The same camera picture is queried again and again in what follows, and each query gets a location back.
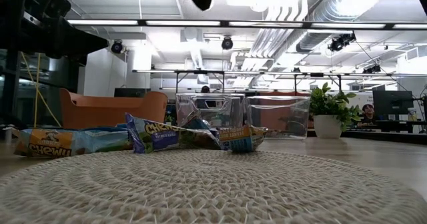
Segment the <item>woven rug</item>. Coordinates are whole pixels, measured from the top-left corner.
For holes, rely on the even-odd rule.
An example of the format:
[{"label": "woven rug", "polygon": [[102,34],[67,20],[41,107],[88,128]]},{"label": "woven rug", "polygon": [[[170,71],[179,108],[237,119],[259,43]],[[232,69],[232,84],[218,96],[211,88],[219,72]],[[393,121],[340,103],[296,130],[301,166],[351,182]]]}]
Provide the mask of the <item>woven rug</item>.
[{"label": "woven rug", "polygon": [[415,191],[286,153],[96,153],[0,178],[0,223],[427,223]]}]

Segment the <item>transparent box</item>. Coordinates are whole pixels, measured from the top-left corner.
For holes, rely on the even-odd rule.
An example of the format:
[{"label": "transparent box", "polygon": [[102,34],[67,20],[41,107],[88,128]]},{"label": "transparent box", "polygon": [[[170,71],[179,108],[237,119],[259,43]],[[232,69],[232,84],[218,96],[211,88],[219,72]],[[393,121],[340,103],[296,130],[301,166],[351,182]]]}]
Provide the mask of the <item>transparent box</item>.
[{"label": "transparent box", "polygon": [[178,93],[177,124],[183,126],[189,114],[198,110],[211,127],[241,127],[244,115],[244,94]]},{"label": "transparent box", "polygon": [[248,124],[267,127],[269,139],[307,137],[310,97],[254,96],[245,98]]}]

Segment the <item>yellow cable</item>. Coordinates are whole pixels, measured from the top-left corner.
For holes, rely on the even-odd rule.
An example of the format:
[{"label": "yellow cable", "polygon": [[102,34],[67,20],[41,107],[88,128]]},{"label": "yellow cable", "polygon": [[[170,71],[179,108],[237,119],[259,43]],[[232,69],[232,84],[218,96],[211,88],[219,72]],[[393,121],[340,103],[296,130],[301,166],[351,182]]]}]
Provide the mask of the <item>yellow cable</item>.
[{"label": "yellow cable", "polygon": [[[33,84],[34,84],[33,76],[31,75],[31,72],[29,71],[28,62],[27,62],[27,60],[26,60],[26,58],[25,58],[25,56],[24,56],[24,53],[22,53],[22,52],[21,52],[21,54],[22,54],[22,58],[23,58],[23,60],[24,60],[24,63],[25,63],[25,65],[27,66],[27,71],[28,71],[29,77],[31,78],[31,81],[32,81],[32,82],[33,82]],[[37,90],[37,93],[40,95],[41,100],[42,100],[42,101],[43,101],[43,103],[45,104],[45,106],[46,106],[47,110],[49,111],[49,113],[51,114],[51,116],[54,118],[54,120],[56,121],[56,123],[58,124],[58,126],[59,126],[59,127],[61,127],[61,124],[58,122],[58,119],[56,119],[55,115],[52,113],[51,109],[49,108],[48,104],[46,103],[45,99],[43,98],[43,96],[42,96],[42,94],[41,94],[41,92],[40,92],[40,90],[39,90],[38,85],[36,85],[36,86],[35,86],[35,89]]]},{"label": "yellow cable", "polygon": [[[39,53],[39,60],[37,62],[37,77],[35,79],[35,88],[39,88],[39,70],[40,70],[40,57],[41,54]],[[34,104],[34,128],[37,127],[37,103],[38,103],[39,93],[35,92],[35,104]]]}]

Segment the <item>computer monitor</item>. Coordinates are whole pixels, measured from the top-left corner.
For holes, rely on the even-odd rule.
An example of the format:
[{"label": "computer monitor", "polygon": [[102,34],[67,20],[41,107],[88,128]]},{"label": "computer monitor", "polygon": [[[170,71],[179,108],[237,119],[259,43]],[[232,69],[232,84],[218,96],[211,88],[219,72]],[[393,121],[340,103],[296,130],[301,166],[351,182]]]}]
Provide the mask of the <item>computer monitor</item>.
[{"label": "computer monitor", "polygon": [[151,91],[150,88],[116,88],[114,97],[144,97],[149,91]]},{"label": "computer monitor", "polygon": [[414,107],[411,91],[373,91],[372,94],[376,115],[405,115],[408,108]]}]

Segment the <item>security camera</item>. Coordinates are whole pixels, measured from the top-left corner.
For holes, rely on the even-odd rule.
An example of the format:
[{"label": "security camera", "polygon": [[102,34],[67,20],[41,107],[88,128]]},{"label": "security camera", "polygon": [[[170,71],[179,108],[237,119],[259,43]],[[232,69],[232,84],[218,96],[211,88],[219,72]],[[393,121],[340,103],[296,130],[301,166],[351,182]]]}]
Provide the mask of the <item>security camera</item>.
[{"label": "security camera", "polygon": [[233,48],[233,41],[231,37],[224,37],[224,40],[222,41],[222,49],[224,50],[230,50]]},{"label": "security camera", "polygon": [[111,45],[111,51],[116,54],[123,53],[125,51],[125,47],[123,46],[123,41],[114,40],[113,45]]}]

